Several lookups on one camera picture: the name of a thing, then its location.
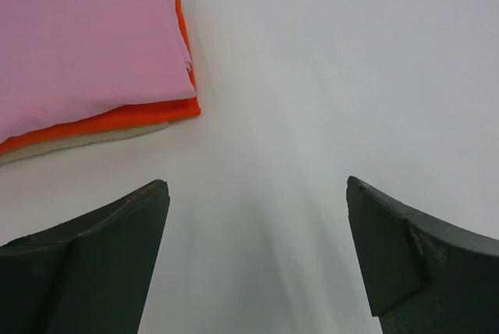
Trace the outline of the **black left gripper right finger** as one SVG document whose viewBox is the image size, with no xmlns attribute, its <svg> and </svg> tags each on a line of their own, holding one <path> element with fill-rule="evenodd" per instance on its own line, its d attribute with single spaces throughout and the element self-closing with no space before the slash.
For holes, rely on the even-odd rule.
<svg viewBox="0 0 499 334">
<path fill-rule="evenodd" d="M 412 208 L 354 176 L 349 225 L 384 333 L 496 333 L 498 242 Z"/>
</svg>

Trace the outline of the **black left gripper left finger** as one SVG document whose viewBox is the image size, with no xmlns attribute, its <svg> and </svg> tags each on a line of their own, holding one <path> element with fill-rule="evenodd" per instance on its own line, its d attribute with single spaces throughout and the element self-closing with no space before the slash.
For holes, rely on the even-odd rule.
<svg viewBox="0 0 499 334">
<path fill-rule="evenodd" d="M 3 333 L 136 333 L 170 197 L 157 179 L 1 247 Z"/>
</svg>

